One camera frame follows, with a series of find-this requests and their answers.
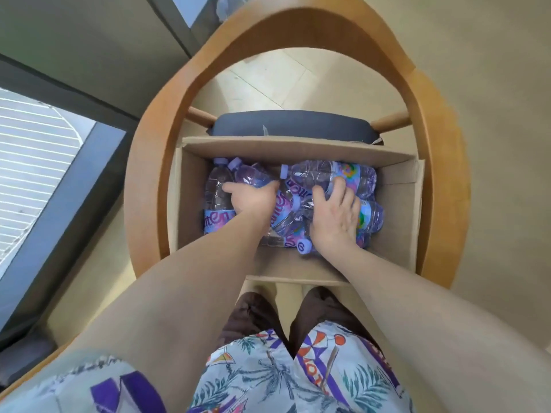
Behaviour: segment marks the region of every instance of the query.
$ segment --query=purple bottle cap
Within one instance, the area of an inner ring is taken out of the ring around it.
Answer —
[[[281,166],[281,172],[279,173],[279,178],[281,178],[282,180],[286,180],[288,174],[289,174],[289,165],[283,164]]]
[[[233,158],[231,160],[231,162],[228,164],[228,169],[230,171],[233,171],[233,170],[236,170],[238,169],[238,167],[241,166],[241,164],[243,163],[243,161],[241,160],[241,158]]]
[[[227,165],[228,158],[214,158],[213,162],[215,165]]]
[[[293,204],[291,206],[291,210],[299,211],[301,204],[302,200],[300,199],[300,196],[298,194],[293,194]]]
[[[307,255],[312,252],[312,242],[309,239],[300,239],[296,243],[296,249],[301,255]]]

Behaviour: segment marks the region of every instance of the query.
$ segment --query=leg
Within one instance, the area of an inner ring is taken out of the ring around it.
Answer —
[[[269,285],[245,281],[241,296],[217,340],[217,348],[267,329],[274,329],[289,348],[289,341],[283,333],[275,309],[274,297],[275,292],[270,292]]]
[[[289,353],[292,357],[295,357],[307,334],[325,320],[344,326],[355,335],[372,342],[379,350],[381,349],[361,322],[332,292],[325,287],[315,287],[307,292],[291,324]]]

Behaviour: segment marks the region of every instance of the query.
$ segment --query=dark gray cushion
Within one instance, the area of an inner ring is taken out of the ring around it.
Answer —
[[[212,136],[296,136],[382,145],[379,134],[362,119],[303,110],[227,113],[208,130]]]

